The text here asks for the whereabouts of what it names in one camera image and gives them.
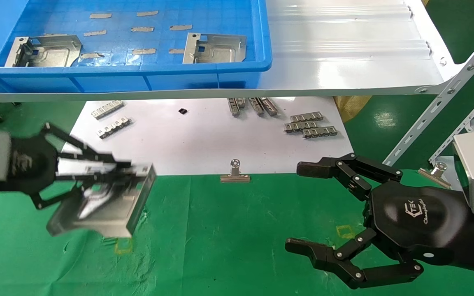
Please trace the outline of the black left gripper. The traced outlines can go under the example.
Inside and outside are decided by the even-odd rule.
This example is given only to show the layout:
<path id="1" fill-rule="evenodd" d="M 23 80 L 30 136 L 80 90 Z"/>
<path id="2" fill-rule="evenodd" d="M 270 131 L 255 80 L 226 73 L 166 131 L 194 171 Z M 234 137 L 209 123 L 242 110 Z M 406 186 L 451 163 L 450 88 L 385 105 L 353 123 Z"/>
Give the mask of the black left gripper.
<path id="1" fill-rule="evenodd" d="M 81 153 L 58 151 L 46 140 L 47 135 L 71 144 Z M 38 210 L 68 199 L 81 200 L 84 197 L 84 191 L 96 184 L 126 183 L 137 176 L 130 161 L 119 161 L 111 153 L 98 152 L 87 143 L 51 123 L 44 124 L 42 135 L 13 137 L 11 144 L 6 189 L 30 195 Z M 100 171 L 101 173 L 92 175 L 55 176 L 61 159 L 103 163 L 105 168 Z M 43 199 L 40 192 L 58 180 L 73 180 L 75 185 L 66 193 L 48 200 Z"/>

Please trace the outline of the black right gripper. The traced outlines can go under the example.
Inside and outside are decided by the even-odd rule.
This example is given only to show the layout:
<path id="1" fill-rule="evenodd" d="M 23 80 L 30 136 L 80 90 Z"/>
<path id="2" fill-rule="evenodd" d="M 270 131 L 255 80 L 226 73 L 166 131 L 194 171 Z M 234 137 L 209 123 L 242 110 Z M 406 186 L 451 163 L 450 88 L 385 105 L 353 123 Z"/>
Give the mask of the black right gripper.
<path id="1" fill-rule="evenodd" d="M 299 162 L 296 173 L 335 178 L 359 201 L 368 200 L 369 228 L 336 250 L 309 240 L 286 240 L 286 251 L 308 257 L 314 269 L 335 274 L 353 290 L 412 282 L 424 271 L 415 260 L 474 271 L 474 213 L 462 192 L 405 186 L 398 183 L 401 170 L 354 153 Z M 372 190 L 363 177 L 382 184 Z M 352 259 L 372 244 L 398 264 L 355 266 Z"/>

